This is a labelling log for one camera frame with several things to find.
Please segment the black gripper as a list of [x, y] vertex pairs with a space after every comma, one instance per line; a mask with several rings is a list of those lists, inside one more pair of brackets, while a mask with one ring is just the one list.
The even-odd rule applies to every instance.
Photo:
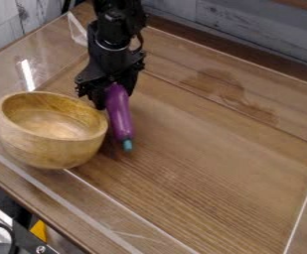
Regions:
[[143, 50], [88, 52], [89, 60], [76, 77], [77, 96], [87, 96], [97, 110], [105, 109], [107, 89], [117, 82], [132, 95], [139, 72], [145, 68], [147, 54]]

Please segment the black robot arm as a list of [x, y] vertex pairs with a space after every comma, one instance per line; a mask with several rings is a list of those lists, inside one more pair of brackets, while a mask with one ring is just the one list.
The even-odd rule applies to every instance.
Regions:
[[117, 82], [132, 95], [145, 68], [141, 30], [148, 15], [141, 0], [92, 0], [96, 20], [88, 24], [88, 64], [76, 77], [77, 96], [105, 109], [107, 89]]

